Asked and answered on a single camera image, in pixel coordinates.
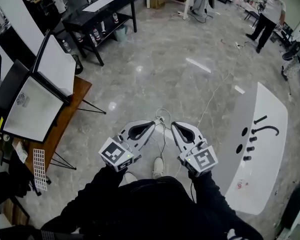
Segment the gray trousers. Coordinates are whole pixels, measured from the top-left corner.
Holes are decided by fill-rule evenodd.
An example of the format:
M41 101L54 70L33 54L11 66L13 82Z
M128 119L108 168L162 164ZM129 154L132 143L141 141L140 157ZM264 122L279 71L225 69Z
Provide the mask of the gray trousers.
M208 0L194 0L194 5L192 7L192 11L195 14L203 16L205 8L207 8Z

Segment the water bottle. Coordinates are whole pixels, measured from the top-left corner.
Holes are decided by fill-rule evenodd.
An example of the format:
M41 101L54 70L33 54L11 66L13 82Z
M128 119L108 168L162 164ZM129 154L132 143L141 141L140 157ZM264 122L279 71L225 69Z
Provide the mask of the water bottle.
M75 37L76 37L76 39L78 39L78 41L79 41L79 43L81 43L82 41L83 41L83 39L82 39L82 37L81 37L81 35L80 35L80 33L78 33L78 32L75 32Z
M97 41L99 41L101 38L100 38L100 35L99 35L99 32L98 32L98 30L94 27L93 28L93 34L94 34L94 36L95 36L95 39L97 40Z
M90 34L90 37L92 39L92 42L94 44L95 47L97 47L97 41L95 40L95 38L92 36L92 34Z
M68 44L65 40L62 40L62 43L63 43L63 46L64 46L64 48L66 49L66 51L67 51L68 53L70 53L71 48L70 48L69 44Z
M113 14L113 19L115 24L119 23L118 15L116 13Z

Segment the tile floor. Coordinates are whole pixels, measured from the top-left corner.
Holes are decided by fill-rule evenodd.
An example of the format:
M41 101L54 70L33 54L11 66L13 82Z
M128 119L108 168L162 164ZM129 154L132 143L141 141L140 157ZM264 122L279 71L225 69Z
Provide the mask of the tile floor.
M235 42L243 45L248 41L245 33L252 32L252 21L243 21L244 13L235 6L217 2L210 13L214 18L208 18L205 24L176 17L173 14L178 10L183 10L183 6L173 2L160 10L142 9L137 14L137 33L133 33L129 22L126 42L109 40L101 47L104 67L97 64L91 53L82 60L84 72L80 77L92 83L86 99L108 114L86 111L75 114L57 152L76 166L77 171L50 166L47 175L52 184L48 191L40 197L30 192L21 200L36 227L59 215L104 166L98 150L108 137L127 122L154 119L161 107L170 111L172 121L197 125L213 91L230 73L199 126L216 154L240 95L235 85L244 90L252 82L261 82L285 104L289 113L281 169L264 211L258 216L238 214L259 230L264 239L274 239L288 198L300 183L300 78L290 81L289 96L288 84L280 75L284 62L278 43L268 41L260 54L255 52L255 43L247 43L241 53L235 48ZM211 73L189 63L187 58L204 65ZM166 113L162 115L169 121ZM162 147L162 134L155 132L153 137ZM160 154L158 144L151 139L142 153L143 158L129 167L140 179L151 176L153 160ZM165 175L176 175L180 165L178 155L174 142L167 138ZM190 192L191 181L185 168L181 167L176 178Z

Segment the yellow tag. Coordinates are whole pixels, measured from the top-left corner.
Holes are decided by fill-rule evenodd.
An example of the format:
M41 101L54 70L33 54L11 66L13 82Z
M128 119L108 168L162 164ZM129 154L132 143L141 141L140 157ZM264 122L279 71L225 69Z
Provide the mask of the yellow tag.
M2 123L4 122L4 118L3 117L1 117L1 119L0 119L0 130L1 130L1 126L2 126Z

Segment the drain hole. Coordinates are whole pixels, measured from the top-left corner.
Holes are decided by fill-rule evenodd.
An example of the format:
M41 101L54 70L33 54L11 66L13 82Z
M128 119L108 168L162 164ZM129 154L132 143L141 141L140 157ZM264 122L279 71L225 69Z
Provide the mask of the drain hole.
M248 128L246 127L243 129L241 136L245 136L247 134L247 132L248 132Z
M242 150L242 148L243 148L243 146L242 146L242 144L240 144L237 148L236 148L236 153L237 154L239 154L240 152L241 152L241 150Z

